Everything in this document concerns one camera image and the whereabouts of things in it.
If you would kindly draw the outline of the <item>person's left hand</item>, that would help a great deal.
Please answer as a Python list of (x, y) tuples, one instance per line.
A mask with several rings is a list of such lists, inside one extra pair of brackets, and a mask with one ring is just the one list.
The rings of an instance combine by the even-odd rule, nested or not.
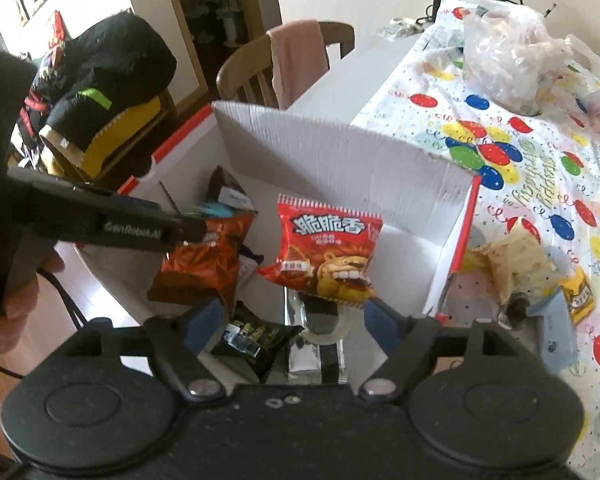
[(59, 307), (58, 293), (47, 292), (49, 287), (50, 284), (41, 286), (40, 276), (35, 274), (27, 284), (6, 292), (0, 310), (0, 355), (17, 347), (29, 318), (40, 304)]

